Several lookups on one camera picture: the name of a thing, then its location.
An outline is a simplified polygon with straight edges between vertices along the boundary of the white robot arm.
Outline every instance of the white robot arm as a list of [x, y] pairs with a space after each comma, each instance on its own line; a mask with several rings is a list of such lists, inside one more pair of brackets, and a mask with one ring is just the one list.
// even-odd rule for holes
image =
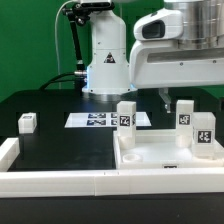
[[130, 55], [137, 88], [224, 83], [224, 1], [164, 0], [164, 9], [140, 19]]

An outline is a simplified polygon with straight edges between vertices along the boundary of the black table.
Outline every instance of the black table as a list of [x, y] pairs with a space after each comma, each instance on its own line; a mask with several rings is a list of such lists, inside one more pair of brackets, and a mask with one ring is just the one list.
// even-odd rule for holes
[[[213, 112], [216, 139], [224, 144], [222, 102], [197, 88], [170, 90], [173, 101], [193, 99], [195, 111]], [[137, 111], [152, 127], [175, 128], [158, 90], [140, 90]], [[34, 134], [20, 135], [21, 153], [9, 172], [115, 169], [115, 128], [69, 128], [69, 113], [116, 112], [117, 102], [80, 97], [74, 90], [22, 91], [0, 103], [0, 143], [18, 136], [22, 113], [36, 112]], [[224, 223], [224, 193], [0, 199], [1, 223]]]

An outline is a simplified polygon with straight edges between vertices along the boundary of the block with marker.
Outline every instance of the block with marker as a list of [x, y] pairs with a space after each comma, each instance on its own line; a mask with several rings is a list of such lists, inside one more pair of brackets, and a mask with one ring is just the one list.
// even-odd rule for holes
[[135, 146], [136, 102], [121, 101], [117, 104], [117, 132], [123, 148]]
[[193, 137], [192, 114], [193, 100], [178, 100], [176, 108], [176, 145], [190, 147]]
[[212, 157], [214, 155], [215, 116], [213, 113], [193, 114], [192, 153], [196, 157]]

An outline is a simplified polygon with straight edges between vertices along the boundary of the green wall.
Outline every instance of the green wall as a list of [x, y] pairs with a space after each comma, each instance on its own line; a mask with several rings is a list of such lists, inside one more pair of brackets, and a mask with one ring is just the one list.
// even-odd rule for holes
[[[57, 75], [54, 43], [55, 16], [63, 0], [1, 1], [0, 8], [0, 101], [13, 92], [37, 89]], [[162, 0], [138, 0], [116, 4], [115, 13], [127, 25], [127, 53], [134, 43], [134, 23], [142, 16], [162, 8]], [[90, 26], [79, 28], [84, 61], [91, 61]], [[67, 18], [59, 19], [59, 49], [62, 72], [74, 71], [75, 60]], [[223, 94], [221, 87], [208, 88]]]

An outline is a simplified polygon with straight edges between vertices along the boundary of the white tray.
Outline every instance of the white tray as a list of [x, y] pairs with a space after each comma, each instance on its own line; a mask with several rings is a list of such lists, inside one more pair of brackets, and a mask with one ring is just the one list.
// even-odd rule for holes
[[223, 167], [224, 149], [214, 142], [214, 157], [196, 158], [191, 148], [176, 146], [175, 130], [136, 131], [135, 148], [123, 149], [114, 132], [117, 169]]

